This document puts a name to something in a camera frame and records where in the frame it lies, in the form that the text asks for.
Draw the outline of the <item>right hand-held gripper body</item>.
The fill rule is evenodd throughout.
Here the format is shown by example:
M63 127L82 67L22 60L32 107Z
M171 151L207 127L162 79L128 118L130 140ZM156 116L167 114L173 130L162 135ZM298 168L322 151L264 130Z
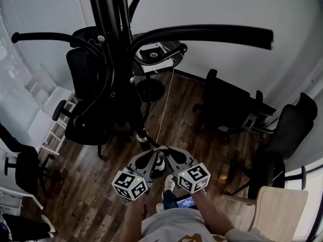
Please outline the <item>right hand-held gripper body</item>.
M177 176L177 185L193 194L204 189L210 180L210 173L203 163L186 169Z

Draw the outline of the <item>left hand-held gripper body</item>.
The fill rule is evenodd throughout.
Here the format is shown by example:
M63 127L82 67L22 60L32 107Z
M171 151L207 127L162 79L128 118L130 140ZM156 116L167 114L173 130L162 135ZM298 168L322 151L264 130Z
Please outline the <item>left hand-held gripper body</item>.
M150 178L151 173L151 168L139 169L127 166L117 172L112 186L119 196L136 201L142 195L149 194L153 185Z

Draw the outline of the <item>black metal coat rack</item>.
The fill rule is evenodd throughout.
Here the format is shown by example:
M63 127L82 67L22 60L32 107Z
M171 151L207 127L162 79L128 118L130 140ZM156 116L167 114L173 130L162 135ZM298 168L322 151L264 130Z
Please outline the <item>black metal coat rack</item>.
M187 46L185 41L213 41L222 43L232 43L258 47L263 49L271 49L274 34L269 29L256 28L250 26L239 25L186 25L167 28L159 28L140 35L133 39L130 29L130 22L134 11L140 0L133 0L128 3L127 0L90 0L92 12L94 15L96 29L98 31L98 41L100 48L95 48L92 44L82 40L81 38L54 32L38 32L38 33L14 33L12 42L28 40L57 40L64 41L86 50L93 54L96 59L101 62L106 71L105 83L107 80L107 66L102 52L102 43L105 37L110 34L122 40L127 51L127 71L129 77L127 80L127 95L128 102L128 122L136 131L137 139L141 143L142 148L150 148L155 145L154 140L148 135L140 107L137 105L137 92L135 86L130 83L133 77L133 62L138 62L141 65L151 66L164 62L179 53L185 53ZM173 41L179 40L180 45L175 49L161 55L155 59L143 60L136 56L136 52L140 47L155 41ZM93 108L96 104L101 103L107 98L104 93L104 87L99 96L90 104Z

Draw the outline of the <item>person's left forearm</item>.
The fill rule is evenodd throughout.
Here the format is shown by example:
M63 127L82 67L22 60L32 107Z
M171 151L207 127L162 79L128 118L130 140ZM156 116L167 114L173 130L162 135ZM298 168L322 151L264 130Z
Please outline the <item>person's left forearm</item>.
M145 205L145 196L128 203L120 238L122 242L138 242L141 240L141 224L144 219Z

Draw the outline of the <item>person's right forearm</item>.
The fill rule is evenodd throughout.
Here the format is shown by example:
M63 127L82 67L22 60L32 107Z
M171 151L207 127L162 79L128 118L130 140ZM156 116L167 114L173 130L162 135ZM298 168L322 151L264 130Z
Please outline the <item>person's right forearm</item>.
M215 206L203 190L191 196L210 233L224 236L235 228L230 219Z

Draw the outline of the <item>white plastic bottle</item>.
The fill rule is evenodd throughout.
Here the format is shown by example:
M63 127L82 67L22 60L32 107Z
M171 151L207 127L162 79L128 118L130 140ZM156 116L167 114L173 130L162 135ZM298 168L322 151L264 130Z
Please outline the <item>white plastic bottle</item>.
M166 163L162 156L158 156L157 162L155 164L155 169L152 173L152 178L159 178L161 177L166 171Z

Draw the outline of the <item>person's right white shoe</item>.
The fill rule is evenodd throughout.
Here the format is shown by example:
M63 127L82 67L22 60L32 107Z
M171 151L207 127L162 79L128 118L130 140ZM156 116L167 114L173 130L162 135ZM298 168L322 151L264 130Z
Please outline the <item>person's right white shoe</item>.
M174 182L174 175L169 174L165 179L164 191L170 190L171 192L174 190L176 183Z

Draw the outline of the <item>person's right leg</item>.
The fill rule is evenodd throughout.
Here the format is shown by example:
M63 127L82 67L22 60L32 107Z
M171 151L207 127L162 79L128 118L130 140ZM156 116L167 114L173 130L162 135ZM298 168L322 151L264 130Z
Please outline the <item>person's right leg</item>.
M163 192L163 206L164 210L177 208L177 197L171 190L164 190Z

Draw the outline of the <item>person's grey shirt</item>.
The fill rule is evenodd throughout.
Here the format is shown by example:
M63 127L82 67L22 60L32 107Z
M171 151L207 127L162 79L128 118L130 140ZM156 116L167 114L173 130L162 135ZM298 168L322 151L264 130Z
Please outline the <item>person's grey shirt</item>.
M156 213L142 222L139 242L273 242L253 229L232 229L225 235L212 234L198 210L174 208Z

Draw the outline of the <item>light wooden chair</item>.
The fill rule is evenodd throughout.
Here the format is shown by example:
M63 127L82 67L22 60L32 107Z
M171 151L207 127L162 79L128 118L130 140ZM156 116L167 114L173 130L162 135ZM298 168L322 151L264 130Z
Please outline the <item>light wooden chair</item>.
M255 207L249 230L275 242L291 242L304 211L308 191L261 187L255 200L222 194L222 198Z

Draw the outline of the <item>black office chair tall headrest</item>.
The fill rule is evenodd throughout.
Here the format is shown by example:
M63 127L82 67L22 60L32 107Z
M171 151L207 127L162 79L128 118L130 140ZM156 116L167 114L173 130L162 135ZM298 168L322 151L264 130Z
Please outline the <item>black office chair tall headrest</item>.
M261 187L285 187L289 180L302 180L302 189L306 188L306 169L301 167L301 173L286 176L285 161L290 159L304 138L313 128L317 117L317 105L305 93L300 94L296 105L287 104L279 117L270 142L255 151L251 168L246 168L237 161L232 161L234 170L239 169L249 181L238 190L227 193L233 196L248 188L248 199L255 199Z

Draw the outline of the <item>black mesh office chair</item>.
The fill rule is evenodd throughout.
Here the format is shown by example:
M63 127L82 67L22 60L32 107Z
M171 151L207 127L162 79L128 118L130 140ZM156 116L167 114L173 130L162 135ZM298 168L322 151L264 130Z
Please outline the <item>black mesh office chair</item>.
M79 99L72 111L65 109L66 100L56 107L52 119L58 120L60 115L69 118L65 137L75 143L98 147L98 157L104 159L101 148L110 136L119 136L129 142L130 131L114 124L107 113L107 98L90 108L90 104L101 93L106 71L104 65L86 50L72 44L72 50L66 55L71 71L75 96Z

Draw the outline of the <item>round black marble table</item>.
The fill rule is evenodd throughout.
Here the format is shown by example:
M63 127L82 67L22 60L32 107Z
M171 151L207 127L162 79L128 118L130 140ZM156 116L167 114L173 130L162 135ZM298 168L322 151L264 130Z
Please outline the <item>round black marble table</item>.
M162 41L160 43L164 46L167 52L175 49L180 45L179 41ZM139 64L138 62L133 62L134 76L144 78L143 80L137 82L135 85L142 102L152 103L158 101L163 97L165 93L164 84L161 81L152 78L152 76L173 70L183 60L183 57L184 55L182 53L176 54L171 58L173 60L172 67L167 67L161 70L151 71L147 73L143 71L143 69L141 68L141 64Z

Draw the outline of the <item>white window blinds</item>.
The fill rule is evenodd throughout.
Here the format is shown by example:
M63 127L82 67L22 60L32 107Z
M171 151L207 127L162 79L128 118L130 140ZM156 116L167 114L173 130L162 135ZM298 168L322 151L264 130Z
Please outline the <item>white window blinds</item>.
M79 0L0 0L0 110L33 115L38 106L24 90L31 73L46 70L64 88L73 87L66 61L70 45L58 41L11 42L15 32L72 34L85 26Z

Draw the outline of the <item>white metal frame table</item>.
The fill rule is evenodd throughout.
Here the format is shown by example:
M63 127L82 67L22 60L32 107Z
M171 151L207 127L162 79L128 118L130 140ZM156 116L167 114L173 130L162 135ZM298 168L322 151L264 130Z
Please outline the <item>white metal frame table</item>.
M32 198L35 204L43 210L43 206L34 195L0 187L0 211L5 214L19 216L21 213L22 201L25 197Z

